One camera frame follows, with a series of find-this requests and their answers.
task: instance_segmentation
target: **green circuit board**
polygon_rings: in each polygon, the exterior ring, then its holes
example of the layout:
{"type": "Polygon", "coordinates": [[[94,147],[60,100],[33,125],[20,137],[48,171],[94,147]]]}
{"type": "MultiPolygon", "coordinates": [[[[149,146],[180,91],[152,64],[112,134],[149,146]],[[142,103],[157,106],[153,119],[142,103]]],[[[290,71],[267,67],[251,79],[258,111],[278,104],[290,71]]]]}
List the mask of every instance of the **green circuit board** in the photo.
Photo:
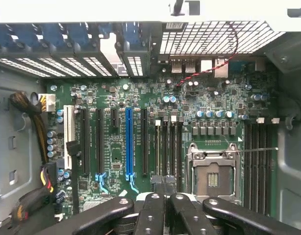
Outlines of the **green circuit board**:
{"type": "MultiPolygon", "coordinates": [[[[277,72],[275,69],[265,72],[254,72],[246,74],[243,63],[229,65],[228,78],[215,78],[205,75],[198,78],[197,86],[184,85],[180,89],[175,89],[174,84],[179,81],[181,74],[160,73],[155,77],[131,79],[131,78],[106,78],[106,79],[62,79],[49,80],[47,93],[56,95],[56,110],[62,110],[64,105],[80,105],[88,112],[89,130],[89,172],[84,174],[82,162],[78,162],[77,170],[72,169],[72,174],[77,172],[78,199],[80,212],[109,200],[118,195],[126,195],[132,199],[141,192],[152,191],[151,178],[156,174],[156,121],[171,116],[177,119],[183,118],[182,127],[182,191],[186,192],[187,182],[185,176],[185,158],[191,143],[196,143],[198,149],[224,150],[229,143],[237,145],[238,149],[245,148],[245,122],[240,115],[247,115],[249,120],[256,122],[258,117],[271,119],[276,117],[276,97],[273,90],[276,86],[277,72]],[[56,91],[52,91],[52,85],[57,86],[56,91]],[[246,89],[246,85],[251,84],[252,89],[246,89]],[[71,92],[77,93],[78,97],[71,96],[71,92]],[[254,101],[252,95],[264,94],[268,99],[264,102],[254,101]],[[163,101],[164,97],[175,97],[175,102],[163,101]],[[126,171],[126,108],[133,111],[133,171],[135,172],[135,190],[132,189],[129,181],[125,179],[126,171]],[[103,168],[106,172],[104,187],[107,192],[101,190],[97,181],[97,109],[102,110],[103,115],[103,168]],[[141,113],[147,113],[147,145],[148,145],[148,167],[147,172],[143,165],[143,146],[141,131],[141,113]],[[197,117],[197,111],[204,114],[197,117]],[[211,111],[212,117],[206,118],[206,112],[211,111]],[[222,111],[221,117],[216,117],[215,113],[222,111]],[[225,112],[231,111],[232,118],[225,117],[225,112]],[[116,112],[117,127],[111,113],[116,112]],[[202,134],[201,127],[214,128],[214,134],[202,134]],[[223,131],[234,129],[234,133],[227,134],[223,131]]],[[[63,124],[58,123],[57,113],[49,114],[49,130],[58,133],[56,144],[56,156],[51,161],[59,162],[64,158],[64,130],[63,124]]],[[[82,126],[81,114],[75,115],[75,140],[81,141],[82,126]]],[[[159,155],[164,153],[170,156],[174,151],[171,144],[170,124],[167,132],[167,149],[163,152],[163,136],[159,135],[159,155]]],[[[240,201],[243,204],[244,198],[244,157],[241,154],[240,201]]],[[[65,181],[58,182],[58,190],[66,192],[65,200],[62,202],[65,218],[73,214],[72,185],[66,185],[65,181]]]]}

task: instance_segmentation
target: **metal mesh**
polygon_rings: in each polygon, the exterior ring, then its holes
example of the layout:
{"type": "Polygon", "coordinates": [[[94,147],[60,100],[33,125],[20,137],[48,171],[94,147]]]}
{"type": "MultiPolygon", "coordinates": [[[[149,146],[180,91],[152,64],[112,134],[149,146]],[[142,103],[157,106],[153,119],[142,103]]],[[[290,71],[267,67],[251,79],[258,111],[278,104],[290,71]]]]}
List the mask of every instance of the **metal mesh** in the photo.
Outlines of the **metal mesh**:
{"type": "MultiPolygon", "coordinates": [[[[230,22],[237,32],[237,53],[252,54],[284,32],[274,32],[266,22],[230,22]]],[[[160,54],[231,54],[235,37],[225,21],[188,23],[182,32],[163,32],[160,54]]]]}

